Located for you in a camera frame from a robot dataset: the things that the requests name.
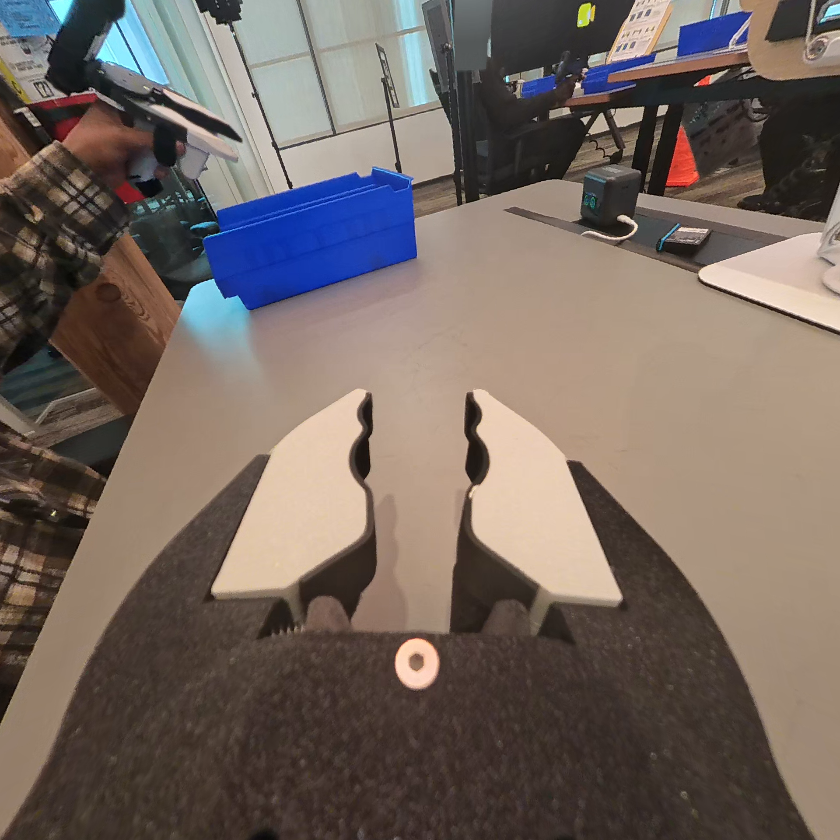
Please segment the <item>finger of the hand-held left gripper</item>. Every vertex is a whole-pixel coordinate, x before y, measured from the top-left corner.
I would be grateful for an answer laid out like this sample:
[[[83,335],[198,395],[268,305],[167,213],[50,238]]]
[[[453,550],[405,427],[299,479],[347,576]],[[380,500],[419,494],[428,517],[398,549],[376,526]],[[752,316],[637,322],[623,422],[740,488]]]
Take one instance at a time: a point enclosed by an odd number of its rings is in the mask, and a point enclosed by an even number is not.
[[[234,163],[239,160],[238,152],[226,139],[201,128],[189,129],[184,144],[185,152],[178,165],[187,179],[198,179],[212,156]]]
[[[214,137],[241,142],[235,128],[204,106],[168,87],[151,87],[131,93],[131,102],[150,119],[185,131],[202,130]]]

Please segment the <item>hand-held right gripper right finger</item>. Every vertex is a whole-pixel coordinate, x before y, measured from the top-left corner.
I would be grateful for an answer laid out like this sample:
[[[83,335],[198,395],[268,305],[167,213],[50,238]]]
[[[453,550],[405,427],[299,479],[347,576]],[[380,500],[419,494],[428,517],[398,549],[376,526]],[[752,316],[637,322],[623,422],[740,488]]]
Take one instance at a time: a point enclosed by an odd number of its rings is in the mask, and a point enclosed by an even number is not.
[[[563,451],[483,389],[465,396],[461,632],[481,631],[516,602],[533,636],[560,632],[564,605],[617,608],[624,598]]]

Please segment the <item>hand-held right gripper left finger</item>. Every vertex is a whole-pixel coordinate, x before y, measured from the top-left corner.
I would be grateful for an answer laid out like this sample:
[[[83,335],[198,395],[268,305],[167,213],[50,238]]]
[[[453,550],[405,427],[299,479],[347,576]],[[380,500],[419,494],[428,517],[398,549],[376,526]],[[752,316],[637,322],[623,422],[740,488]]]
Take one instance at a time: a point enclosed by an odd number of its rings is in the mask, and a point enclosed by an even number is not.
[[[270,450],[210,589],[270,600],[268,627],[350,627],[376,571],[373,397],[352,390]]]

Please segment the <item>blue plastic bin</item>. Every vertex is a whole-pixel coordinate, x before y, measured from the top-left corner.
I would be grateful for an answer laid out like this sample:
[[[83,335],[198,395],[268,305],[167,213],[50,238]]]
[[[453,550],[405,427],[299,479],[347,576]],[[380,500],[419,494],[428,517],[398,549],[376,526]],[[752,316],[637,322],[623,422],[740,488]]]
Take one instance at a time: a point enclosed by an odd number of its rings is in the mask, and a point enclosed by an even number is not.
[[[538,96],[542,96],[545,93],[549,93],[553,91],[555,88],[558,87],[564,81],[574,79],[575,83],[580,77],[580,72],[578,70],[567,72],[564,75],[557,77],[541,77],[541,78],[534,78],[532,80],[524,81],[521,84],[520,88],[520,99],[531,99]]]
[[[677,57],[683,59],[745,46],[751,17],[750,12],[741,11],[681,26]]]
[[[374,167],[217,212],[216,286],[250,311],[417,257],[413,178]]]

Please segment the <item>person's left hand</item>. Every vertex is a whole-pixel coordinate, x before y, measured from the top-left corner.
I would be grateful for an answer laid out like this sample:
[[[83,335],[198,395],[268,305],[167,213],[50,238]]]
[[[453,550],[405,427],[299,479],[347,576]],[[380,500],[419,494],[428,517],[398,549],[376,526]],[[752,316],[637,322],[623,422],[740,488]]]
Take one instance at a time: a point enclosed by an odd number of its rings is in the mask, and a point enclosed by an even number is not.
[[[92,102],[61,141],[104,185],[116,192],[131,175],[139,155],[152,152],[152,132],[123,122],[123,112],[103,101]]]

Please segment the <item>thin black stand pole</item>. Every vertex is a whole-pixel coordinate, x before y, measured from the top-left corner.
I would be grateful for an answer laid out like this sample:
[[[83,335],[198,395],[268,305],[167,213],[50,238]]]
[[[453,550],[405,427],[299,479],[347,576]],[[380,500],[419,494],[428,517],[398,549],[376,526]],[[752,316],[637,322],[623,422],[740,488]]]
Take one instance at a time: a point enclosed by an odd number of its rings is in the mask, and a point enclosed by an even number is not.
[[[394,153],[394,169],[396,173],[402,174],[403,173],[403,166],[400,156],[400,151],[398,147],[398,141],[396,138],[396,126],[394,120],[394,113],[393,113],[393,97],[392,97],[392,86],[388,80],[388,76],[383,75],[381,78],[381,84],[384,93],[384,100],[386,105],[386,112],[387,112],[387,120],[388,126],[391,133],[392,138],[392,148]]]
[[[286,167],[286,165],[285,165],[285,163],[282,159],[282,156],[281,156],[281,153],[280,153],[280,147],[277,143],[275,134],[272,130],[272,126],[271,126],[270,121],[268,119],[268,116],[266,114],[266,109],[264,107],[261,96],[259,95],[259,90],[257,88],[256,81],[255,81],[254,76],[252,74],[252,71],[250,69],[249,63],[246,59],[244,48],[243,48],[243,46],[242,46],[242,44],[241,44],[241,42],[238,38],[238,32],[237,32],[237,29],[236,29],[236,26],[235,26],[235,22],[228,22],[227,23],[227,28],[229,29],[229,31],[231,33],[231,36],[234,40],[234,44],[236,46],[237,52],[239,54],[239,58],[240,58],[241,63],[243,64],[243,67],[245,69],[245,73],[246,73],[246,76],[248,78],[248,84],[249,84],[250,90],[251,90],[251,96],[255,100],[255,104],[256,104],[256,106],[259,110],[260,117],[262,118],[262,121],[265,124],[266,131],[267,131],[268,136],[269,136],[269,144],[270,144],[271,148],[273,149],[273,151],[276,155],[277,161],[280,165],[281,172],[282,172],[283,177],[286,181],[287,188],[289,190],[291,190],[291,189],[293,189],[293,183],[292,183],[291,178],[289,176],[287,167]]]

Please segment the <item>large frosted window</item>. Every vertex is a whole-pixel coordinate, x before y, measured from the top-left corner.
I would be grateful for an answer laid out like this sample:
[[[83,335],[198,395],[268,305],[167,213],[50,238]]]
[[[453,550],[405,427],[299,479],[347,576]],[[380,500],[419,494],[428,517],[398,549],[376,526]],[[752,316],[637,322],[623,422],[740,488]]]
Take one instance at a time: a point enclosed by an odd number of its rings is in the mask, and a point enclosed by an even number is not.
[[[384,46],[401,107],[402,172],[416,184],[452,175],[449,126],[430,80],[421,2],[243,2],[238,38],[293,186],[394,170],[375,42]],[[257,195],[286,191],[265,124],[227,26],[202,14],[206,38],[243,127],[241,162]]]

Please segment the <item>dark tilted monitor panel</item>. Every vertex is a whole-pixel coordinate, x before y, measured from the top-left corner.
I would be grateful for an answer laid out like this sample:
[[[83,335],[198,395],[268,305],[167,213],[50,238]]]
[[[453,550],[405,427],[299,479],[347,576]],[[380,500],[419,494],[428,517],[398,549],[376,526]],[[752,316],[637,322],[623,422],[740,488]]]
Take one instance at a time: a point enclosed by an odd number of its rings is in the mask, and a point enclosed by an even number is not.
[[[452,46],[452,23],[449,1],[424,1],[421,4],[429,44],[433,52],[438,84],[448,91],[446,46]]]

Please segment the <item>thick black vertical pole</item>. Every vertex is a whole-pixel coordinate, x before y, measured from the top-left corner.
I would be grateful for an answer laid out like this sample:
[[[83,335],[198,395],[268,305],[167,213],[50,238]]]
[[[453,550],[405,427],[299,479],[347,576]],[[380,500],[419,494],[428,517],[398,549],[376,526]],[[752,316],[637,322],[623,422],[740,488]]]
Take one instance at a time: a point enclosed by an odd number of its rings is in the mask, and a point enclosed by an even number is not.
[[[474,81],[470,70],[455,69],[455,48],[444,46],[449,122],[453,133],[455,189],[458,205],[480,198],[474,125]]]

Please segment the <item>small black battery pack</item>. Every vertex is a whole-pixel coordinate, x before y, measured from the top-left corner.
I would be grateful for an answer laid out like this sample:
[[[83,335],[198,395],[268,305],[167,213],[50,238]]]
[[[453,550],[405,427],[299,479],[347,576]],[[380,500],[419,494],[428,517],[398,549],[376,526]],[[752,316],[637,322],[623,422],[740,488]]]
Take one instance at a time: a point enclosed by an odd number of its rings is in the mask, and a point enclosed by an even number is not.
[[[693,256],[705,247],[710,236],[711,230],[707,227],[677,224],[658,240],[656,250],[673,256]]]

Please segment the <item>black monitor with yellow sticker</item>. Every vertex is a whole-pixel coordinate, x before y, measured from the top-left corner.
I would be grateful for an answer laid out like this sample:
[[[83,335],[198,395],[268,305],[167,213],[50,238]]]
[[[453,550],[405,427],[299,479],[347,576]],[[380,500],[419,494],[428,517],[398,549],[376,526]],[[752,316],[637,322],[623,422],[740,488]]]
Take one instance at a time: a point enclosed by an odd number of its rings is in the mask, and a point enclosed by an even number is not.
[[[494,1],[490,55],[508,74],[610,50],[634,1]]]

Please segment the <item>orange traffic cone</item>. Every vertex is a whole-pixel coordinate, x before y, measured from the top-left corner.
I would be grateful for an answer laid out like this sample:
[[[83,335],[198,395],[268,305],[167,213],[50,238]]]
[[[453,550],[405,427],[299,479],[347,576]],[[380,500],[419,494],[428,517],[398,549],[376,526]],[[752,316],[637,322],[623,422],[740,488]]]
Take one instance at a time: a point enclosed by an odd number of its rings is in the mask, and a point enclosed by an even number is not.
[[[679,127],[672,161],[668,170],[667,188],[688,188],[697,184],[700,175],[686,129]]]

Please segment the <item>small wooden instruction board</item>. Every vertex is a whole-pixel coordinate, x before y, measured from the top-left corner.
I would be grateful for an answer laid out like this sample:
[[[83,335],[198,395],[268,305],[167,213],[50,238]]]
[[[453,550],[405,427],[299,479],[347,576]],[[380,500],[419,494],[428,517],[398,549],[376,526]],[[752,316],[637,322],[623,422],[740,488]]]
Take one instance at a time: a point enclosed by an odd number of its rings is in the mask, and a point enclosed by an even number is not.
[[[635,1],[605,63],[651,55],[669,21],[672,6],[672,1]]]

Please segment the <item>wooden top office desk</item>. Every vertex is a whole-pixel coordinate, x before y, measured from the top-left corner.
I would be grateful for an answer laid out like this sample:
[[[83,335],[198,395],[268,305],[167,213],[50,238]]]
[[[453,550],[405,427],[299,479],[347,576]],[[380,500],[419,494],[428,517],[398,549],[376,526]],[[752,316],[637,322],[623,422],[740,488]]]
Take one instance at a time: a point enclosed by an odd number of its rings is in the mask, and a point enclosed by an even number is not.
[[[577,93],[572,111],[605,115],[615,109],[643,109],[632,166],[643,177],[642,191],[665,193],[686,105],[755,98],[757,77],[743,47],[612,71],[612,91]]]

